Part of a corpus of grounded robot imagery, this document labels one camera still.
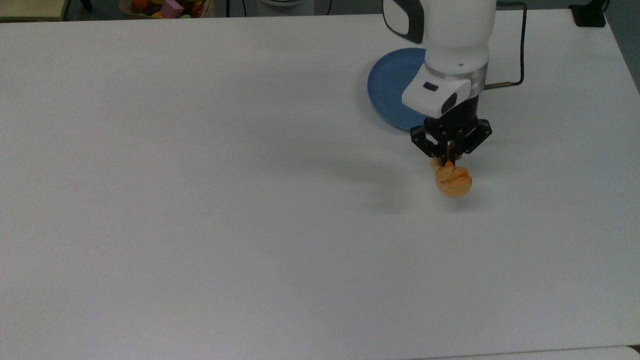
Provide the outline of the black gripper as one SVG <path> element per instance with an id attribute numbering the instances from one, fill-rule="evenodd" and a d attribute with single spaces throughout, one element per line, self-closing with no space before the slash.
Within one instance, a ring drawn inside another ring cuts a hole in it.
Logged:
<path id="1" fill-rule="evenodd" d="M 475 151 L 493 133 L 489 121 L 478 119 L 478 96 L 474 96 L 439 118 L 425 117 L 425 125 L 411 129 L 411 141 L 439 166 L 447 162 L 447 135 L 449 160 L 455 165 L 463 155 Z"/>

